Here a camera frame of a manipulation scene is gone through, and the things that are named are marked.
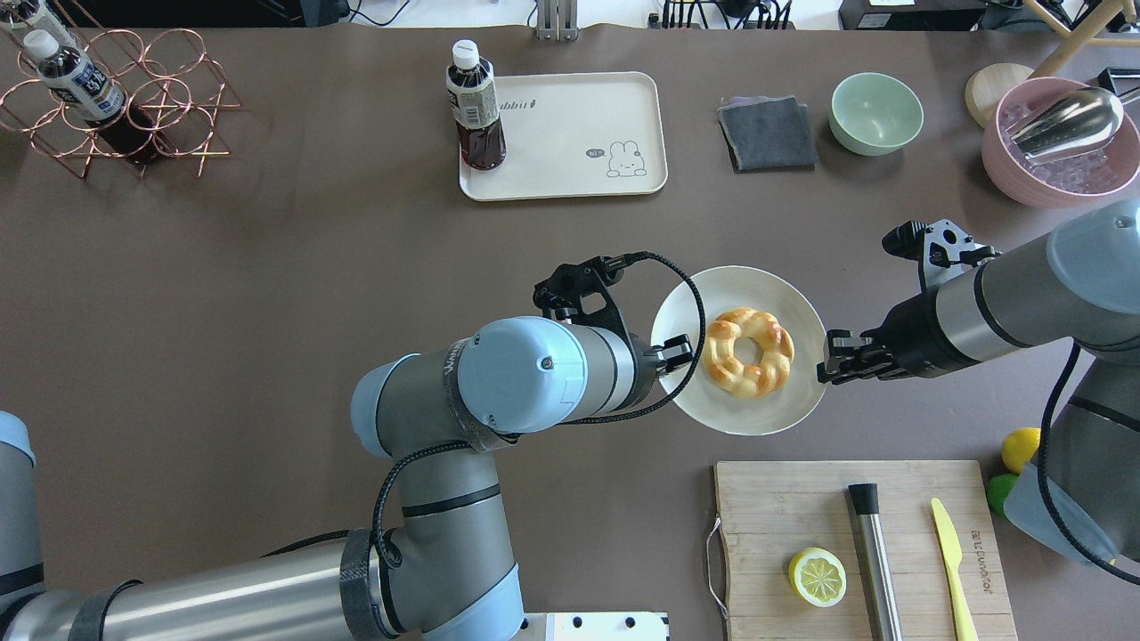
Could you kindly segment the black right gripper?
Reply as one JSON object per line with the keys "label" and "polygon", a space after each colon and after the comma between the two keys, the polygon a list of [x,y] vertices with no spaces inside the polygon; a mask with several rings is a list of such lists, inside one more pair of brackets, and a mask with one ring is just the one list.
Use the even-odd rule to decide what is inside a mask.
{"label": "black right gripper", "polygon": [[948,341],[937,323],[935,297],[911,297],[891,308],[878,328],[868,328],[860,336],[849,328],[828,328],[830,356],[850,360],[819,362],[816,378],[830,386],[868,378],[940,378],[948,374],[946,348]]}

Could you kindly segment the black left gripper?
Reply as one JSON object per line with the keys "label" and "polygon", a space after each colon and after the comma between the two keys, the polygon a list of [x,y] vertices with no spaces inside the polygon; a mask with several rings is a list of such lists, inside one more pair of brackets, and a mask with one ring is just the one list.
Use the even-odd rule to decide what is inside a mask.
{"label": "black left gripper", "polygon": [[648,344],[638,334],[630,334],[629,338],[634,362],[632,393],[648,393],[657,378],[684,368],[695,359],[687,334],[671,336],[663,344]]}

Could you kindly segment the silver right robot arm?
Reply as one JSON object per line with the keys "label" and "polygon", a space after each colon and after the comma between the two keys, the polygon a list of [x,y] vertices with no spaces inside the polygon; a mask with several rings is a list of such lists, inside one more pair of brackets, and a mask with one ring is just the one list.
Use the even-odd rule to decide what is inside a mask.
{"label": "silver right robot arm", "polygon": [[1094,362],[1060,404],[1003,503],[1005,518],[1078,563],[1137,559],[1139,235],[1135,198],[1075,216],[1001,253],[956,224],[901,224],[883,251],[919,263],[920,292],[878,328],[826,332],[819,381],[940,378],[1070,339]]}

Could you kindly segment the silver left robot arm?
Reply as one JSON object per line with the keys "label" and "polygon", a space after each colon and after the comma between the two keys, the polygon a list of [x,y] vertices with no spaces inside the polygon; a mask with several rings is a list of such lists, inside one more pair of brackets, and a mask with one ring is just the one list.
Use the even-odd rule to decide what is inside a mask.
{"label": "silver left robot arm", "polygon": [[370,524],[178,581],[93,597],[44,587],[28,429],[3,413],[5,640],[508,640],[524,624],[492,451],[562,423],[635,417],[700,342],[494,320],[443,352],[407,354],[355,388],[355,433],[394,466]]}

